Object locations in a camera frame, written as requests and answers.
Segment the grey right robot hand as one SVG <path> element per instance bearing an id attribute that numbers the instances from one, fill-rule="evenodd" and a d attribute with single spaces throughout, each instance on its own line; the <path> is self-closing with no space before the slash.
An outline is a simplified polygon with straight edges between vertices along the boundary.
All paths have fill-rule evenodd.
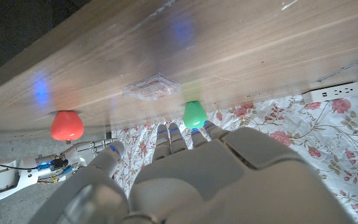
<path id="1" fill-rule="evenodd" d="M 115 139 L 79 142 L 59 154 L 39 156 L 35 160 L 38 173 L 37 182 L 52 184 L 64 181 L 79 168 L 86 167 L 113 141 Z"/>

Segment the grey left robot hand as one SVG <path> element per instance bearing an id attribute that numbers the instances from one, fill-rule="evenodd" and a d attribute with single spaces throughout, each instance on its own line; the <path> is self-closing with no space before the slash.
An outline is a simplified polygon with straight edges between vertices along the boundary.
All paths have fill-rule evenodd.
<path id="1" fill-rule="evenodd" d="M 210 121 L 187 149 L 175 124 L 160 126 L 152 162 L 129 194 L 113 175 L 114 141 L 40 207 L 32 223 L 352 223 L 295 151 L 251 128 Z"/>

